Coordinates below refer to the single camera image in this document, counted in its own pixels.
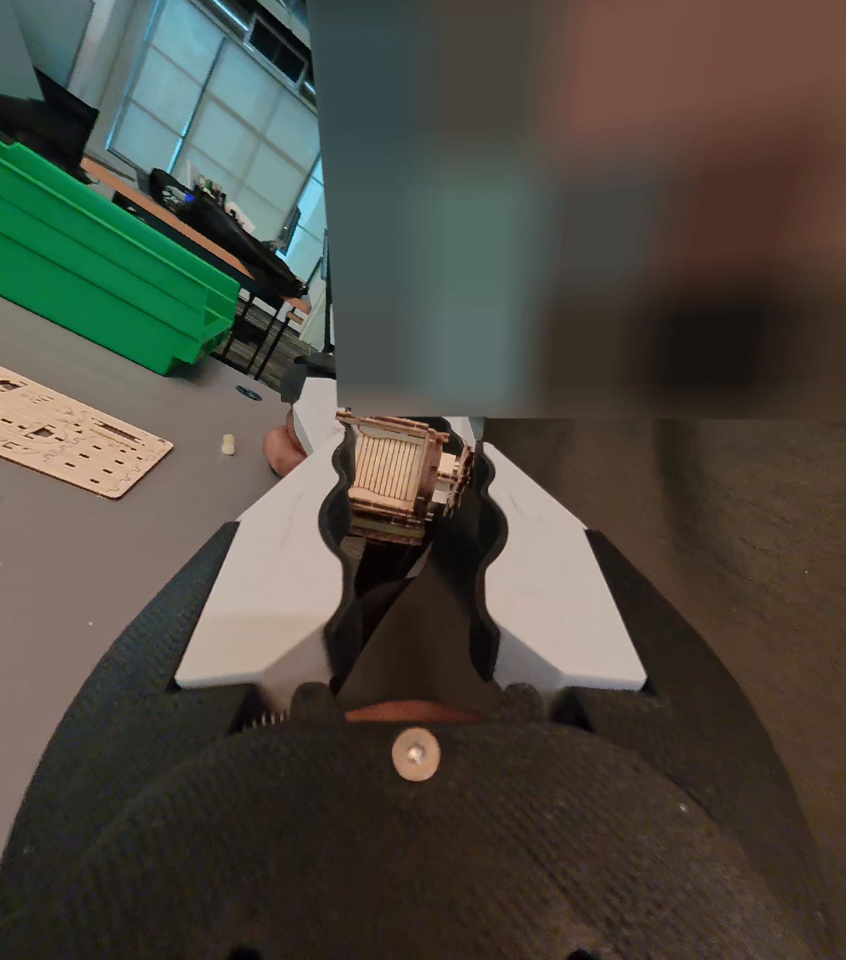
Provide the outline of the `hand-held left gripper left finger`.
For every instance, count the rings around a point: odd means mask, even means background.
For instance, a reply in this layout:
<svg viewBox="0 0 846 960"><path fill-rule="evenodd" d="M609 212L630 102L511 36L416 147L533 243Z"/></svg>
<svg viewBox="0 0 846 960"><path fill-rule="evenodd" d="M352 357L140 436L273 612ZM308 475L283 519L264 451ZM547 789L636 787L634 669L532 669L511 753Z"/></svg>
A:
<svg viewBox="0 0 846 960"><path fill-rule="evenodd" d="M237 522L175 673L184 690L250 684L265 704L300 685L341 690L363 647L349 489L356 430L333 438Z"/></svg>

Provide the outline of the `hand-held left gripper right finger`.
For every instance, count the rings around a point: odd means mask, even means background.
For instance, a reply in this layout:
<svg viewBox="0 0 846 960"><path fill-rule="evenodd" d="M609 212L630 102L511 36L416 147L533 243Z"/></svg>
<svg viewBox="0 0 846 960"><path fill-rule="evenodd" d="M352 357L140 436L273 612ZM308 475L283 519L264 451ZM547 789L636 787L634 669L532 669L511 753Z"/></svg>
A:
<svg viewBox="0 0 846 960"><path fill-rule="evenodd" d="M490 444L473 453L458 511L458 586L479 678L539 692L644 686L577 517Z"/></svg>

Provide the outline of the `small wooden model assembly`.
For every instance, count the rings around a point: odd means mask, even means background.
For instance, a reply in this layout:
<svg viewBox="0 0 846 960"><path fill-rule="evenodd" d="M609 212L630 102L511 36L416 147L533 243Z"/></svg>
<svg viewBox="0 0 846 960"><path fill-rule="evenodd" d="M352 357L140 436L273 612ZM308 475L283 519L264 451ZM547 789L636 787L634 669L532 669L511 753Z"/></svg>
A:
<svg viewBox="0 0 846 960"><path fill-rule="evenodd" d="M350 533L369 542L421 545L429 524L449 518L458 506L474 448L419 420L346 410L335 417L355 430Z"/></svg>

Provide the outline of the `grey desk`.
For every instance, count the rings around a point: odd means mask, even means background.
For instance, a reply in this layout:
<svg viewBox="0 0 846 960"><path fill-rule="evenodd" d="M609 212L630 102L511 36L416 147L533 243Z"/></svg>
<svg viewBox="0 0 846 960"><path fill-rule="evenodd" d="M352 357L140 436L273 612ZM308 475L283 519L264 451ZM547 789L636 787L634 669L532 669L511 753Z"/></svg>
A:
<svg viewBox="0 0 846 960"><path fill-rule="evenodd" d="M286 406L213 359L165 378L1 297L0 366L173 445L118 500L0 459L1 856L45 747L98 660L276 482L261 439ZM220 451L227 433L233 457Z"/></svg>

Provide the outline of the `person's right hand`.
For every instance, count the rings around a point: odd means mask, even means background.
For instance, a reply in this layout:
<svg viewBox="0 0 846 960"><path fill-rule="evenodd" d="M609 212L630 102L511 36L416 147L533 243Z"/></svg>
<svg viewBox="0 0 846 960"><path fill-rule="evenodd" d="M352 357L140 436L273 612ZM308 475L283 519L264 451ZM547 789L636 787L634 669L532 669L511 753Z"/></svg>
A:
<svg viewBox="0 0 846 960"><path fill-rule="evenodd" d="M292 415L285 424L265 434L261 450L273 474L280 478L294 471L309 456L296 435Z"/></svg>

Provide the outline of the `wooden table with black legs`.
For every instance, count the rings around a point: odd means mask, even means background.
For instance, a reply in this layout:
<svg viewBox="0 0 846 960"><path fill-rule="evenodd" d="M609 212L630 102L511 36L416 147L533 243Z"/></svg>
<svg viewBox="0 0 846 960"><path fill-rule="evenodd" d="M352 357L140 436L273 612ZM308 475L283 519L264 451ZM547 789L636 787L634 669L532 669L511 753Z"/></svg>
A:
<svg viewBox="0 0 846 960"><path fill-rule="evenodd" d="M95 185L113 190L113 202L120 209L150 225L238 283L239 289L247 294L246 302L237 312L228 338L217 357L234 366L235 363L228 358L233 343L251 345L254 351L244 371L253 374L255 380L260 380L290 325L309 317L311 303L308 285L307 294L303 298L288 298L276 294L268 284L256 281L234 256L177 220L153 201L146 190L146 177L149 173L139 173L137 186L131 186L128 177L119 174L110 164L92 156L83 157L82 167ZM213 191L218 191L203 178L186 186L198 184L207 184Z"/></svg>

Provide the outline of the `black bag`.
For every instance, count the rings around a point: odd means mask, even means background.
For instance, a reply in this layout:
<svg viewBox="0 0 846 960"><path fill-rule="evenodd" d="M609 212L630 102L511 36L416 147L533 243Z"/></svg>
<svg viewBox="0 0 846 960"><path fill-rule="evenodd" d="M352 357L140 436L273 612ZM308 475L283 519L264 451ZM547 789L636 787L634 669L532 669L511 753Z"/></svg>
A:
<svg viewBox="0 0 846 960"><path fill-rule="evenodd" d="M277 257L271 243L249 232L223 194L206 183L186 186L161 169L149 172L146 189L154 202L235 257L255 280L268 284L276 294L298 299L307 294L305 283Z"/></svg>

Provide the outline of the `person's olive shirt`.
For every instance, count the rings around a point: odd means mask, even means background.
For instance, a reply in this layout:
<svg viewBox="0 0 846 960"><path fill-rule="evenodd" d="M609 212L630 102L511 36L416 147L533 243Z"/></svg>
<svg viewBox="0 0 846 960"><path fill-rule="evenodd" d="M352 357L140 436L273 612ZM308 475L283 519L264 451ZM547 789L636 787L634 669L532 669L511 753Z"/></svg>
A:
<svg viewBox="0 0 846 960"><path fill-rule="evenodd" d="M846 946L846 419L489 419L733 674L808 816Z"/></svg>

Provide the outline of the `pale wooden puzzle sheet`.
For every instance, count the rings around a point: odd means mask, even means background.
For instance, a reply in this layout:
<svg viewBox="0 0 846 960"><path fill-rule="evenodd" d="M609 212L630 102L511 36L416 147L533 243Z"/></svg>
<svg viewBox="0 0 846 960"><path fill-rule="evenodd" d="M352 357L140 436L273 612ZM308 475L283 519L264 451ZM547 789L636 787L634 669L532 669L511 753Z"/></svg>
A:
<svg viewBox="0 0 846 960"><path fill-rule="evenodd" d="M147 433L0 366L0 459L118 500L172 451Z"/></svg>

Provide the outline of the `green plastic bin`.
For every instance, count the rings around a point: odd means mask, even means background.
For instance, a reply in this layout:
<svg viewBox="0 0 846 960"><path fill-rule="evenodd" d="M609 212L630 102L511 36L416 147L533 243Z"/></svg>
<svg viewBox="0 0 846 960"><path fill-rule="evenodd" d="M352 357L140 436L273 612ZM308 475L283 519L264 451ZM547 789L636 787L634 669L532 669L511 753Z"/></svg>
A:
<svg viewBox="0 0 846 960"><path fill-rule="evenodd" d="M0 141L0 297L161 376L222 344L239 284Z"/></svg>

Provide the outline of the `large glass window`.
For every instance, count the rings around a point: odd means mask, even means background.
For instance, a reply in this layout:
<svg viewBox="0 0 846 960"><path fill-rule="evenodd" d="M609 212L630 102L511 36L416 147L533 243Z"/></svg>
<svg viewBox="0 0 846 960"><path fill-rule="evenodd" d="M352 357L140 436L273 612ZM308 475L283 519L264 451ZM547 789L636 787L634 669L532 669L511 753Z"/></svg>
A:
<svg viewBox="0 0 846 960"><path fill-rule="evenodd" d="M220 186L298 276L326 227L308 41L276 4L152 2L105 139L121 161Z"/></svg>

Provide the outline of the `black monitor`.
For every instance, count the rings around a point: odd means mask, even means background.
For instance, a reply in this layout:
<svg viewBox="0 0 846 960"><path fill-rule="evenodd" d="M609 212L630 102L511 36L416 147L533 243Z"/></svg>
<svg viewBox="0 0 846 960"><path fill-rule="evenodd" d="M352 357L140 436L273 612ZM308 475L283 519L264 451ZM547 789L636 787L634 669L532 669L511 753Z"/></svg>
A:
<svg viewBox="0 0 846 960"><path fill-rule="evenodd" d="M0 138L18 142L85 185L82 159L99 111L34 70L42 99L0 94Z"/></svg>

